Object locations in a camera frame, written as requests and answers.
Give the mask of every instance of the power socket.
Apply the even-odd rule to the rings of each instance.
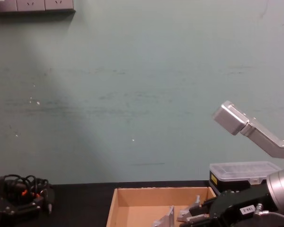
[[[45,10],[74,10],[73,0],[45,0]]]
[[[0,13],[17,12],[16,0],[0,0]]]
[[[17,0],[19,12],[45,11],[44,0]]]

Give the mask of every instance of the silver cylindrical motor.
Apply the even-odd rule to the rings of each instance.
[[[267,185],[276,206],[284,214],[284,169],[269,175]]]

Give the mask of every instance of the open cardboard box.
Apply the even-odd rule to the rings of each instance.
[[[175,227],[181,209],[193,204],[196,196],[200,201],[215,197],[211,188],[119,188],[115,189],[106,227],[151,227],[175,206]]]

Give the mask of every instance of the plastic box lid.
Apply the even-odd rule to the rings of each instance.
[[[210,164],[210,171],[219,181],[249,181],[260,184],[266,177],[281,170],[271,162],[232,162]]]

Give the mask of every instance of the white label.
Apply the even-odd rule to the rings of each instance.
[[[254,205],[251,205],[251,206],[248,206],[248,207],[243,207],[240,210],[241,210],[241,213],[243,215],[245,215],[245,214],[249,214],[249,213],[255,212],[256,209],[255,209]]]

